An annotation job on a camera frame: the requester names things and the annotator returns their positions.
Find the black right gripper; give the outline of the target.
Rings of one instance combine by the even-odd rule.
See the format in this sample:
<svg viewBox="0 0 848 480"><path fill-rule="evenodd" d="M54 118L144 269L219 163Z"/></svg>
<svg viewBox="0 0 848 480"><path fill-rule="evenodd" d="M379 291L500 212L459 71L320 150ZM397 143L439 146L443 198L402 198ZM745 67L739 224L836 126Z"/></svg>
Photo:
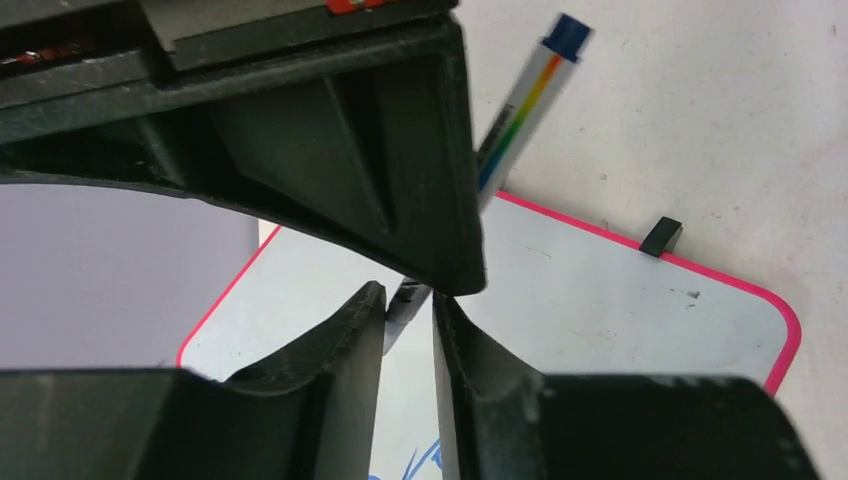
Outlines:
<svg viewBox="0 0 848 480"><path fill-rule="evenodd" d="M451 12L451 1L5 1L1 139L102 121L92 91L347 41Z"/></svg>

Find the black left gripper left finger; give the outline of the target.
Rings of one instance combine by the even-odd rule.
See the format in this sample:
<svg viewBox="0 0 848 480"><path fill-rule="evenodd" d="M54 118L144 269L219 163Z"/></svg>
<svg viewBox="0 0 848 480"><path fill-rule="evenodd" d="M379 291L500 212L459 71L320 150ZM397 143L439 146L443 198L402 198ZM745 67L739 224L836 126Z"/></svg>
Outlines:
<svg viewBox="0 0 848 480"><path fill-rule="evenodd" d="M370 281L216 381L187 369L1 375L5 479L364 479L386 292Z"/></svg>

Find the black whiteboard clip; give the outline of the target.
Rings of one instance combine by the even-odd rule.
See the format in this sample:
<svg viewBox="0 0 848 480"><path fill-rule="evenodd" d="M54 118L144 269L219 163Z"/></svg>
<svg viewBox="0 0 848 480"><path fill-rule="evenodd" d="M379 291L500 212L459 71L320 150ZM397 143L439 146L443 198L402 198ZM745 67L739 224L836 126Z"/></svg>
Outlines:
<svg viewBox="0 0 848 480"><path fill-rule="evenodd" d="M660 258L665 253L672 253L682 230L681 222L663 216L642 240L639 250L655 258Z"/></svg>

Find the white whiteboard marker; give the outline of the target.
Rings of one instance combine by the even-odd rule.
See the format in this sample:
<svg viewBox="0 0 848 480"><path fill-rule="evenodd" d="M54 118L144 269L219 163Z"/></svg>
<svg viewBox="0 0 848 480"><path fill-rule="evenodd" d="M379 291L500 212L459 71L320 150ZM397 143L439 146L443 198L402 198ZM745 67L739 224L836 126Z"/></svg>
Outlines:
<svg viewBox="0 0 848 480"><path fill-rule="evenodd" d="M478 216L505 184L578 67L581 52L593 33L587 24L560 13L547 34L539 38L475 154Z"/></svg>

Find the red-framed whiteboard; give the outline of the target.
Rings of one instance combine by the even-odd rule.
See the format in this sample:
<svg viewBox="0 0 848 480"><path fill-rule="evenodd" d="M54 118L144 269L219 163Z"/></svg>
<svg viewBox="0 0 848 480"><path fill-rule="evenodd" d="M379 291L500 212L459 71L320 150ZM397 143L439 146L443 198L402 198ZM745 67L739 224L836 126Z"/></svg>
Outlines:
<svg viewBox="0 0 848 480"><path fill-rule="evenodd" d="M801 329L777 295L524 199L483 216L488 287L463 309L531 365L591 373L732 373L775 393ZM363 283L398 273L278 227L178 350L222 380L327 318Z"/></svg>

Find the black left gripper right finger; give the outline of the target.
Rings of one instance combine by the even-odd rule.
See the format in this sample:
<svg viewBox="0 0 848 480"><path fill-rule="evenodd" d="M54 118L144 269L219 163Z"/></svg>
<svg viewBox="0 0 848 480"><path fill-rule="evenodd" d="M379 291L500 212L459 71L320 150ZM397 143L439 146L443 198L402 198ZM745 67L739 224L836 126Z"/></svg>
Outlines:
<svg viewBox="0 0 848 480"><path fill-rule="evenodd" d="M447 479L815 479L776 401L733 376L545 374L433 298Z"/></svg>

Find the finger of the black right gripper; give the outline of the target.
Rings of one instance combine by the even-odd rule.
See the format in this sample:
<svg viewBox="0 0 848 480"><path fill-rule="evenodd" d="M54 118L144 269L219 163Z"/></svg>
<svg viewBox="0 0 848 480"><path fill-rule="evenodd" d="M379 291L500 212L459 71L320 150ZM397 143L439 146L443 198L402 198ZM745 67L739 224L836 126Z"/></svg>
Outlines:
<svg viewBox="0 0 848 480"><path fill-rule="evenodd" d="M433 16L1 113L1 180L198 199L455 296L486 283L463 32Z"/></svg>

